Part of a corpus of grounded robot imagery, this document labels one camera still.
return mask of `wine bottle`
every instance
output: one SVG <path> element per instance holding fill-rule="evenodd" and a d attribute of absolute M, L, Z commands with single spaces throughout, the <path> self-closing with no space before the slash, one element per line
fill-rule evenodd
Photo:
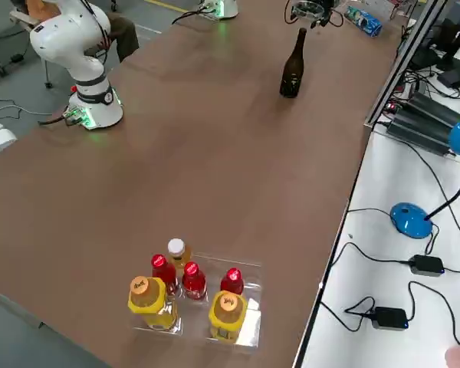
<path fill-rule="evenodd" d="M 304 43 L 306 35 L 307 29 L 300 28 L 294 50 L 284 65 L 279 88 L 279 93 L 283 97 L 295 98 L 300 90 L 301 78 L 304 75 Z"/>

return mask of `red bottle cap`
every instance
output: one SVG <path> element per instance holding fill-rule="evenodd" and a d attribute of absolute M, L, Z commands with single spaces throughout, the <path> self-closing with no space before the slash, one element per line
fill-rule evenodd
<path fill-rule="evenodd" d="M 227 271 L 227 278 L 230 280 L 230 281 L 240 281 L 242 279 L 242 273 L 240 272 L 240 270 L 238 268 L 230 268 L 228 271 Z"/>
<path fill-rule="evenodd" d="M 163 255 L 154 255 L 152 257 L 152 267 L 158 268 L 165 266 L 167 264 L 167 260 Z"/>
<path fill-rule="evenodd" d="M 186 266 L 184 266 L 184 274 L 186 276 L 195 276 L 199 272 L 199 266 L 197 263 L 191 261 L 187 262 Z"/>

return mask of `person's leg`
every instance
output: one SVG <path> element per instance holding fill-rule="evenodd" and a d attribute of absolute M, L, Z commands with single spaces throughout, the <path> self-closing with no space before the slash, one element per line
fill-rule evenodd
<path fill-rule="evenodd" d="M 29 14 L 25 0 L 11 0 L 11 2 L 20 12 L 27 15 Z"/>
<path fill-rule="evenodd" d="M 135 24 L 116 13 L 108 12 L 106 15 L 110 21 L 109 37 L 117 41 L 117 56 L 123 61 L 140 47 Z"/>

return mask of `gray floor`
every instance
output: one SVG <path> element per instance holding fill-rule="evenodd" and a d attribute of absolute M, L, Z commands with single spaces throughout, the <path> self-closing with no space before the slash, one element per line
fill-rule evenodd
<path fill-rule="evenodd" d="M 197 0 L 170 0 L 170 4 L 180 8 L 189 8 Z M 105 10 L 110 8 L 110 0 L 93 0 Z M 143 0 L 118 0 L 119 13 L 133 20 L 141 45 L 149 42 L 159 33 L 170 27 L 170 22 L 179 15 L 178 12 Z M 12 9 L 7 0 L 0 0 L 0 35 L 8 35 L 20 30 L 8 19 Z M 0 41 L 0 62 L 7 64 L 10 56 L 22 53 L 28 43 L 28 35 L 20 34 Z M 106 62 L 107 70 L 119 64 L 115 48 L 111 49 Z M 8 75 L 0 78 L 0 99 L 13 100 L 17 105 L 33 112 L 49 113 L 65 105 L 73 84 L 66 70 L 55 65 L 50 66 L 50 78 L 54 88 L 44 87 L 44 74 L 39 57 L 28 48 L 25 60 L 7 67 Z M 0 101 L 0 106 L 11 101 Z M 38 119 L 44 118 L 21 113 L 17 109 L 0 111 L 0 123 L 12 130 L 21 139 L 32 129 L 38 128 Z M 62 367 L 105 367 L 97 358 L 74 345 L 69 340 L 54 332 L 48 326 L 38 329 L 26 323 L 16 314 L 11 313 L 0 304 L 0 368 L 62 368 Z"/>
<path fill-rule="evenodd" d="M 189 1 L 197 3 L 197 0 L 171 0 L 171 4 L 178 5 L 177 1 L 181 1 L 183 6 L 187 6 Z M 110 0 L 93 0 L 92 3 L 106 11 L 110 10 Z M 167 30 L 171 21 L 180 14 L 144 0 L 119 0 L 118 5 L 118 12 L 135 22 L 141 45 Z M 12 4 L 9 1 L 0 0 L 0 35 L 9 35 L 21 30 L 20 26 L 13 25 L 9 20 L 8 13 L 11 9 Z M 7 64 L 13 54 L 22 54 L 27 44 L 27 33 L 1 40 L 0 63 Z M 119 60 L 114 45 L 108 54 L 106 69 L 110 70 L 117 64 Z M 0 100 L 13 100 L 15 104 L 33 112 L 51 113 L 60 109 L 67 102 L 70 88 L 74 84 L 65 69 L 49 64 L 50 79 L 54 88 L 46 89 L 41 60 L 30 47 L 22 62 L 10 64 L 6 70 L 8 75 L 0 78 Z M 0 107 L 10 103 L 11 101 L 0 102 Z M 21 113 L 19 119 L 14 117 L 18 117 L 17 109 L 0 111 L 0 123 L 12 130 L 19 139 L 35 128 L 38 120 L 44 119 L 25 112 Z"/>

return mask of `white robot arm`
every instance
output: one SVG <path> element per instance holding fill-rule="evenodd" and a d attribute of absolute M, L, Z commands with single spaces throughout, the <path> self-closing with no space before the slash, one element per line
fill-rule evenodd
<path fill-rule="evenodd" d="M 106 14 L 87 0 L 47 0 L 61 14 L 31 31 L 31 45 L 38 55 L 65 67 L 75 79 L 77 92 L 64 116 L 88 129 L 108 127 L 121 120 L 123 109 L 106 78 L 104 66 L 85 50 L 106 41 L 110 22 Z"/>

